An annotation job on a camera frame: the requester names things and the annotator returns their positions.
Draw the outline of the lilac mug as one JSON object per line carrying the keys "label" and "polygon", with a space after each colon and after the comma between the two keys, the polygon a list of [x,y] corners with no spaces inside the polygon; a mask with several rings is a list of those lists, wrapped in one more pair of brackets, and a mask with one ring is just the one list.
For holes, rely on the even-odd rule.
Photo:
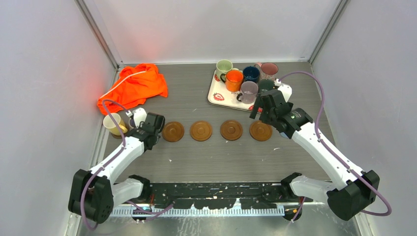
{"label": "lilac mug", "polygon": [[253,103],[256,100],[259,88],[255,82],[246,81],[241,84],[240,91],[237,95],[237,101],[244,104]]}

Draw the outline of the dark green mug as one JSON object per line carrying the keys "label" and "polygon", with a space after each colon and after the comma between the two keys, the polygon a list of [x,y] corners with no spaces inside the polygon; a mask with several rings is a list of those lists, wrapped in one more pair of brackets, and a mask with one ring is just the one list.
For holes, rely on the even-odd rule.
{"label": "dark green mug", "polygon": [[275,83],[272,80],[263,79],[258,82],[259,92],[265,92],[275,89]]}

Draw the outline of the wooden coaster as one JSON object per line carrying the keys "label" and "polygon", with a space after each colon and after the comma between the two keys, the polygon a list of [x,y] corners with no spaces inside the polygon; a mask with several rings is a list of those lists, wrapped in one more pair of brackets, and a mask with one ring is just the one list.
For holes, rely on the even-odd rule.
{"label": "wooden coaster", "polygon": [[199,120],[190,126],[190,136],[198,142],[206,141],[212,136],[212,126],[208,121]]}
{"label": "wooden coaster", "polygon": [[262,123],[260,120],[258,120],[251,123],[249,127],[249,133],[254,140],[264,142],[271,138],[273,130],[270,125]]}
{"label": "wooden coaster", "polygon": [[177,121],[168,122],[165,124],[162,137],[168,142],[178,142],[184,136],[184,127]]}
{"label": "wooden coaster", "polygon": [[235,141],[242,136],[243,127],[237,120],[226,120],[220,126],[220,134],[227,141]]}

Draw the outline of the dark blue mug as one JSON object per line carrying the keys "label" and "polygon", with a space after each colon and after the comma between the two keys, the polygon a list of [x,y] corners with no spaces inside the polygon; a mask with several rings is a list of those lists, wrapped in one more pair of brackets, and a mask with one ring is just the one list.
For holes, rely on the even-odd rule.
{"label": "dark blue mug", "polygon": [[260,78],[260,71],[254,66],[247,66],[242,71],[244,81],[258,83]]}

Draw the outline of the cream yellow mug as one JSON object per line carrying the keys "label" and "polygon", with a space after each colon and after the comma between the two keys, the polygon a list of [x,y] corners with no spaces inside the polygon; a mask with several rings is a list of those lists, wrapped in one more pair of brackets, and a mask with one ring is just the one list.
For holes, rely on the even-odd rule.
{"label": "cream yellow mug", "polygon": [[117,113],[111,113],[113,119],[110,115],[106,115],[103,119],[103,126],[113,135],[120,137],[121,134],[128,132],[128,127],[125,125],[121,116]]}

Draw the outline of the white pink-handled mug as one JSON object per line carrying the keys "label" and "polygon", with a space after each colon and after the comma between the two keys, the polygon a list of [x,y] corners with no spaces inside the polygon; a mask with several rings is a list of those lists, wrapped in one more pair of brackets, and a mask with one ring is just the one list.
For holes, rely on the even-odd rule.
{"label": "white pink-handled mug", "polygon": [[133,119],[133,118],[130,118],[130,119],[129,119],[129,121],[128,121],[128,125],[129,125],[130,129],[134,129],[134,128],[136,128],[136,124],[135,124],[135,121],[134,121],[134,119]]}

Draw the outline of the blue coaster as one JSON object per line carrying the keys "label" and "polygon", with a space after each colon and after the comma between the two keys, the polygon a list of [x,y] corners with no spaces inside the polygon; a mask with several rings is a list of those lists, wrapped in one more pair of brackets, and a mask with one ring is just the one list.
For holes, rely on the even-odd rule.
{"label": "blue coaster", "polygon": [[283,137],[283,138],[286,138],[286,139],[288,139],[289,137],[284,133],[284,132],[281,132],[280,133],[280,135]]}

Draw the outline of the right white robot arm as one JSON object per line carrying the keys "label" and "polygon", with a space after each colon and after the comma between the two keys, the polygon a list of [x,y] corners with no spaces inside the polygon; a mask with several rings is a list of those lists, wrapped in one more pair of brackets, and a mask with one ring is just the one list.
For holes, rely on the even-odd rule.
{"label": "right white robot arm", "polygon": [[280,134],[306,150],[330,177],[330,182],[311,179],[293,173],[281,180],[281,195],[286,201],[307,197],[325,203],[340,219],[348,221],[376,199],[380,177],[365,172],[352,163],[333,144],[327,143],[321,131],[315,129],[312,117],[301,108],[293,108],[279,90],[257,95],[250,118],[262,109],[259,120],[274,127]]}

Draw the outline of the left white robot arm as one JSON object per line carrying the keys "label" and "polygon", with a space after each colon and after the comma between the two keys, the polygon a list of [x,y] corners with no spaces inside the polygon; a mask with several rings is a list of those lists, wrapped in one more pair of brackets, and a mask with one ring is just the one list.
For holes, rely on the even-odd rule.
{"label": "left white robot arm", "polygon": [[147,202],[151,197],[149,179],[130,175],[123,182],[116,183],[116,180],[136,158],[152,150],[164,125],[164,116],[147,113],[137,127],[126,133],[120,146],[100,164],[89,170],[79,169],[72,180],[68,210],[101,224],[115,207],[128,200]]}

